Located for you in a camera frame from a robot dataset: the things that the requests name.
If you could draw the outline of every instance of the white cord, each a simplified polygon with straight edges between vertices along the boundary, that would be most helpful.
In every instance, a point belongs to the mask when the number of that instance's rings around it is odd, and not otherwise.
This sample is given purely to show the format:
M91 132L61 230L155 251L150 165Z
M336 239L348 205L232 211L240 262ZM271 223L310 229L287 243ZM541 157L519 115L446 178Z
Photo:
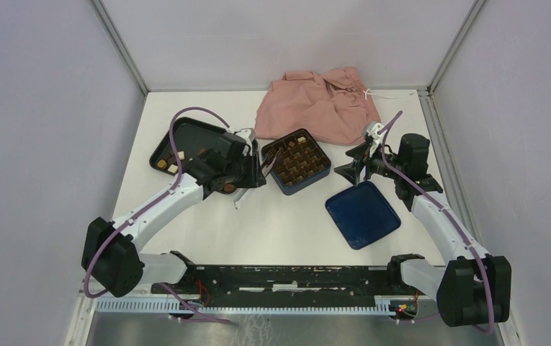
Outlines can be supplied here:
M364 91L364 99L368 99L369 95L374 96L378 99L403 99L405 97L412 96L413 93L410 92L408 94L404 94L404 95L400 95L400 96L382 96L382 95L373 94L371 89L366 89Z

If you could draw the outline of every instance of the metal floor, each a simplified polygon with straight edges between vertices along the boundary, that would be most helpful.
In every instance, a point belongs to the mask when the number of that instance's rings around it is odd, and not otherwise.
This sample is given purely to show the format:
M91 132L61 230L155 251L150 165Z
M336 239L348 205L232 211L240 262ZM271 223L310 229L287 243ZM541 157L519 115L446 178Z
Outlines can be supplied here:
M421 304L420 316L434 303ZM184 323L163 314L96 313L87 345L501 345L499 333L483 335L472 327L449 328L440 319L396 326L383 316L217 315L238 326Z

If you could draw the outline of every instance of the blue tray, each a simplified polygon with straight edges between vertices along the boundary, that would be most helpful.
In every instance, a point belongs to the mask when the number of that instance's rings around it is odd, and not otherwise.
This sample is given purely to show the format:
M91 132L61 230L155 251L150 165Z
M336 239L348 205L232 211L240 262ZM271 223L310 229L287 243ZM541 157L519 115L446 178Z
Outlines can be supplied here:
M329 198L326 210L354 250L360 250L400 227L400 218L371 182L361 182Z

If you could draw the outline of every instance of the white table surface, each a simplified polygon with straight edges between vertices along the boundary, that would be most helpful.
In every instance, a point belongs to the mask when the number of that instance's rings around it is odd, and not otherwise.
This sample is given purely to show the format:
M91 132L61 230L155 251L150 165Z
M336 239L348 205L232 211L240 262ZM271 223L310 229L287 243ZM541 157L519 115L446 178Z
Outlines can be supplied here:
M397 111L403 116L392 129L388 143L398 151L405 133L428 136L424 114L414 90L378 91L374 97L382 122ZM413 93L412 96L385 99ZM265 92L153 92L148 95L114 217L132 210L158 192L172 177L152 169L148 159L169 128L173 115L190 106L206 107L236 128L253 127ZM219 125L211 115L187 112L186 116ZM259 141L264 145L270 141ZM350 147L320 143L332 167L351 161L344 152ZM429 173L441 181L431 149ZM344 240L324 207L325 201L350 187L331 173L304 190L286 196L269 175L260 187L235 210L230 196L213 193L161 229L145 246L145 253L180 251L197 264L219 265L386 265L395 254L422 254L433 265L443 259L426 229L394 192L390 179L371 179L393 206L402 226L369 246L353 250Z

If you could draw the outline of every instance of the black tray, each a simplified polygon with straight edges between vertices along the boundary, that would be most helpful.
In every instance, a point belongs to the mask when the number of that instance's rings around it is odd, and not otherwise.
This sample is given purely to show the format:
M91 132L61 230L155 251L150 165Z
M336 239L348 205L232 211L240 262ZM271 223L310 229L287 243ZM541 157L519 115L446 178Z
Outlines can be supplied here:
M184 152L184 160L182 160L182 169L190 159L196 159L199 152L203 152L208 149L212 149L223 156L227 156L230 142L227 142L221 136L225 133L224 128L207 124L199 120L192 119L190 117L181 117L176 120L174 124L174 141L176 142L176 148L178 151ZM167 165L165 168L158 167L157 163L160 160L165 160ZM150 167L170 175L175 176L167 170L172 164L176 164L176 158L174 151L171 149L169 143L169 132L165 133L163 140L156 147L156 150L150 156L148 160ZM231 185L225 187L221 193L232 193L235 188Z

